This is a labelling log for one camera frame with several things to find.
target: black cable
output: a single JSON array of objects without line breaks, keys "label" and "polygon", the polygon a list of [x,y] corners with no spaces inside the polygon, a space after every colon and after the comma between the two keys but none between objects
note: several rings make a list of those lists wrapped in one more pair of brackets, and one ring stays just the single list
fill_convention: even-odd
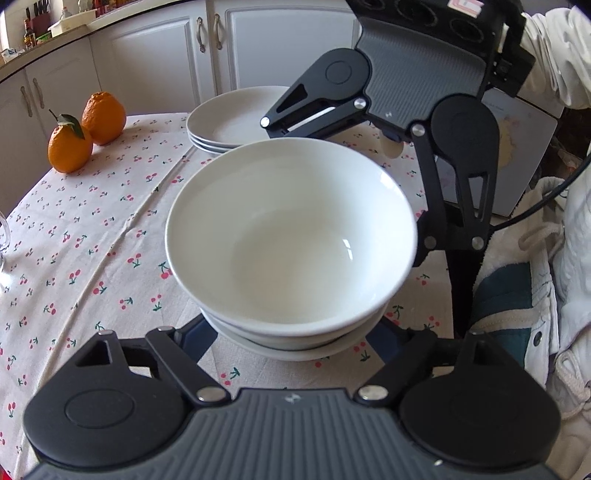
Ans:
[{"label": "black cable", "polygon": [[571,175],[569,175],[569,178],[567,178],[564,182],[562,182],[557,187],[550,190],[544,196],[544,198],[542,198],[538,203],[531,206],[525,212],[520,213],[516,217],[513,217],[512,219],[507,220],[506,222],[503,222],[500,225],[496,225],[496,226],[491,227],[491,235],[495,232],[498,232],[499,230],[503,230],[503,228],[507,228],[508,226],[515,225],[516,223],[519,223],[520,221],[525,220],[530,215],[533,215],[538,210],[544,208],[552,200],[554,200],[558,195],[560,195],[567,188],[569,188],[570,185],[576,179],[578,179],[580,177],[580,175],[585,171],[585,169],[589,166],[590,163],[591,163],[591,154],[589,154],[585,157],[585,159],[583,160],[583,163],[581,163],[581,165],[579,165],[579,167],[574,172],[572,172]]}]

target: cabinet door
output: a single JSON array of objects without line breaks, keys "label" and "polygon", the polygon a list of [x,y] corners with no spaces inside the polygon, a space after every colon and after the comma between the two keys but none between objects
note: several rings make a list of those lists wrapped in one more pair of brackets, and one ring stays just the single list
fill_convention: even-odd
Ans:
[{"label": "cabinet door", "polygon": [[88,38],[51,52],[25,71],[47,138],[56,126],[49,109],[80,119],[90,96],[100,92]]},{"label": "cabinet door", "polygon": [[8,215],[51,168],[23,70],[0,83],[0,124],[0,210]]},{"label": "cabinet door", "polygon": [[221,92],[291,86],[323,53],[353,47],[361,33],[345,0],[212,0],[212,10]]},{"label": "cabinet door", "polygon": [[203,1],[186,2],[91,36],[100,85],[128,115],[190,112],[215,96],[206,11]]}]

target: knife block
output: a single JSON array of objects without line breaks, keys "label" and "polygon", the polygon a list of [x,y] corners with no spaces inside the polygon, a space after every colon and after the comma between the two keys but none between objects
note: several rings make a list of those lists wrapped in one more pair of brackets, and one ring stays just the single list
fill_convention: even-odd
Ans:
[{"label": "knife block", "polygon": [[50,25],[51,18],[49,12],[37,15],[35,18],[31,19],[31,26],[35,32],[35,38],[41,37],[41,35],[47,33]]}]

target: white plate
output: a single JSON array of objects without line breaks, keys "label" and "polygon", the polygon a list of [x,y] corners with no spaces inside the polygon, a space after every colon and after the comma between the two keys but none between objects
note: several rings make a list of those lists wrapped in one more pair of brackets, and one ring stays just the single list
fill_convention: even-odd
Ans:
[{"label": "white plate", "polygon": [[289,351],[297,351],[297,350],[310,350],[313,348],[318,348],[323,345],[327,345],[330,342],[334,342],[337,338],[346,335],[349,332],[352,332],[356,328],[360,327],[364,322],[367,322],[376,312],[372,312],[368,317],[361,319],[360,321],[346,326],[340,330],[336,330],[334,332],[322,333],[320,335],[311,335],[305,337],[273,337],[268,335],[259,335],[257,333],[252,333],[240,329],[230,323],[226,323],[219,318],[217,318],[213,313],[207,312],[209,318],[213,319],[215,322],[221,323],[222,326],[227,328],[230,332],[243,337],[251,342],[257,343],[258,345],[277,349],[277,350],[289,350]]},{"label": "white plate", "polygon": [[309,360],[318,360],[319,358],[324,358],[325,356],[336,355],[337,353],[347,350],[347,348],[352,347],[364,339],[366,335],[371,332],[382,319],[382,316],[384,316],[387,308],[388,304],[386,304],[371,318],[369,318],[367,322],[352,332],[347,333],[347,335],[343,335],[342,337],[337,338],[334,342],[330,342],[328,345],[323,345],[311,350],[300,351],[278,350],[258,345],[257,343],[251,342],[250,340],[231,332],[224,324],[212,319],[206,312],[202,311],[202,313],[203,317],[217,333],[226,337],[231,342],[241,346],[244,348],[244,350],[248,350],[249,352],[257,353],[258,355],[266,356],[268,358],[273,358],[275,360],[283,360],[286,362],[307,362]]},{"label": "white plate", "polygon": [[194,147],[197,147],[199,150],[202,150],[202,151],[204,151],[205,153],[209,153],[210,155],[215,155],[216,157],[217,157],[217,156],[219,156],[219,155],[221,155],[221,153],[219,153],[219,152],[214,152],[214,151],[212,151],[212,150],[209,150],[208,148],[205,148],[204,146],[202,146],[202,145],[200,145],[200,144],[197,144],[197,143],[195,143],[195,142],[194,142],[194,141],[192,141],[192,140],[190,140],[190,142],[191,142],[191,145],[192,145],[192,146],[194,146]]},{"label": "white plate", "polygon": [[223,93],[193,110],[187,118],[187,130],[201,142],[218,148],[267,140],[261,118],[287,88],[260,86]]},{"label": "white plate", "polygon": [[202,142],[201,140],[199,140],[197,137],[194,137],[193,135],[189,134],[189,141],[195,145],[198,148],[205,148],[206,150],[212,151],[212,152],[217,152],[219,154],[222,153],[226,153],[227,151],[232,150],[231,148],[220,148],[220,147],[214,147],[212,145],[208,145],[205,142]]},{"label": "white plate", "polygon": [[217,318],[267,336],[319,335],[388,302],[416,219],[382,168],[342,145],[276,138],[220,155],[170,210],[176,280]]}]

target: cherry print tablecloth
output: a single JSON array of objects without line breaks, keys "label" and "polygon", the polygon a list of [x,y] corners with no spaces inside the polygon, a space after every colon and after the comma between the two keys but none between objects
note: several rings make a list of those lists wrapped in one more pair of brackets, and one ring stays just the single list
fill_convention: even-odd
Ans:
[{"label": "cherry print tablecloth", "polygon": [[[12,244],[0,273],[0,465],[14,479],[35,465],[22,431],[28,400],[98,330],[122,338],[159,325],[182,326],[199,308],[171,275],[164,225],[184,182],[210,156],[192,148],[184,114],[130,117],[122,136],[95,147],[71,175],[49,171],[9,215]],[[426,207],[414,149],[392,160],[379,131],[354,127],[333,138],[388,170],[417,216]],[[445,257],[413,269],[387,316],[452,335]],[[218,338],[200,365],[233,394],[240,387],[354,389],[382,361],[365,342],[319,361],[289,363]]]}]

